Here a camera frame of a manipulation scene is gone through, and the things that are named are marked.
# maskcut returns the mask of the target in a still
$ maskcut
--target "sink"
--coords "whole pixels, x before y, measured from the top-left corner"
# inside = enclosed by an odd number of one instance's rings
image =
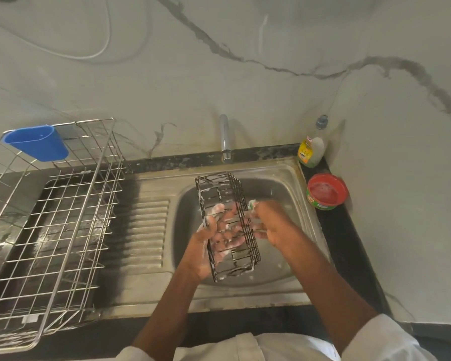
[[[294,158],[130,175],[118,196],[105,268],[98,274],[94,304],[102,318],[149,316],[177,268],[201,218],[194,179],[220,171],[241,180],[246,200],[279,201],[291,219],[329,258],[306,181]],[[258,239],[261,261],[253,272],[214,283],[203,281],[189,311],[309,304],[282,255]]]
[[[287,187],[279,181],[268,178],[242,178],[242,188],[249,200],[277,200],[282,204],[292,221],[300,225],[298,210]],[[197,200],[197,189],[190,188],[185,192],[179,201],[177,214],[174,221],[174,266],[177,267],[187,243],[192,234],[201,224],[200,208]],[[204,280],[204,285],[214,286],[255,286],[266,284],[277,280],[282,280],[293,276],[288,263],[281,253],[274,248],[267,240],[257,239],[261,261],[252,273],[242,276],[227,277],[224,280],[214,283],[209,278]]]

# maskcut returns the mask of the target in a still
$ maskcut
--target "countertop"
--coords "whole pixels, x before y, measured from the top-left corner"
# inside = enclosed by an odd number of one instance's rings
[[[254,162],[295,156],[298,144],[235,150],[233,162]],[[130,162],[135,173],[219,165],[221,152],[157,157]],[[306,180],[328,172],[325,160],[314,169],[302,167]],[[331,211],[316,210],[332,261],[341,276],[378,312],[390,315],[361,240],[344,205]],[[115,357],[130,345],[148,318],[123,318],[94,322],[43,337],[32,350],[0,355],[0,360],[67,360]],[[327,339],[312,305],[192,313],[182,346],[218,342],[236,334],[298,333]]]

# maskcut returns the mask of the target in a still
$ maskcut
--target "person's left hand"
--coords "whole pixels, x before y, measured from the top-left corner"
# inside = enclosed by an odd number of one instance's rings
[[[237,208],[232,209],[222,215],[216,221],[215,217],[207,217],[208,226],[194,233],[189,240],[186,251],[182,256],[179,266],[186,267],[198,276],[202,281],[210,276],[209,255],[207,253],[207,242],[211,239],[212,251],[216,263],[223,260],[227,249],[235,248],[245,242],[245,237],[240,235],[240,226],[228,228],[229,220],[237,215]]]

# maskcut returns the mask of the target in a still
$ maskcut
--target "chrome faucet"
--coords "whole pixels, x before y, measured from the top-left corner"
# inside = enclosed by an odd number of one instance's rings
[[[221,122],[221,150],[222,150],[222,162],[232,163],[232,150],[229,139],[229,120],[227,115],[222,114],[219,116]]]

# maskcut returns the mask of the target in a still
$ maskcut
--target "person's right hand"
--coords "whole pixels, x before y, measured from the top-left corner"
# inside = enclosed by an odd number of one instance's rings
[[[274,247],[280,241],[280,232],[294,225],[281,204],[274,200],[259,201],[254,206],[253,212],[262,222],[253,224],[255,236],[258,238],[267,237]]]

